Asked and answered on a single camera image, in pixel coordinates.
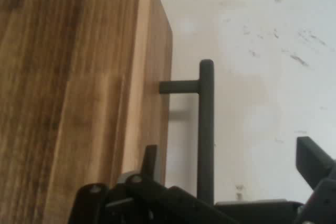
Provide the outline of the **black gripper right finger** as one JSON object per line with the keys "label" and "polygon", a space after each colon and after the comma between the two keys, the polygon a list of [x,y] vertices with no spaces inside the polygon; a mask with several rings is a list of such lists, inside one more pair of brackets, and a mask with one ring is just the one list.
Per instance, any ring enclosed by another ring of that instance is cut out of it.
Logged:
{"label": "black gripper right finger", "polygon": [[313,193],[295,223],[335,223],[335,160],[310,137],[297,138],[296,168]]}

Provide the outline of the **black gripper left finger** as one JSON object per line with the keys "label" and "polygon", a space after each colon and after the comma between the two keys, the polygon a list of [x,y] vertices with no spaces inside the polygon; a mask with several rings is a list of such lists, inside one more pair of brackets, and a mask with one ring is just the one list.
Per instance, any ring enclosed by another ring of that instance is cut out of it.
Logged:
{"label": "black gripper left finger", "polygon": [[69,223],[233,223],[215,207],[178,187],[155,181],[157,145],[145,148],[139,172],[123,174],[113,188],[102,183],[81,187]]}

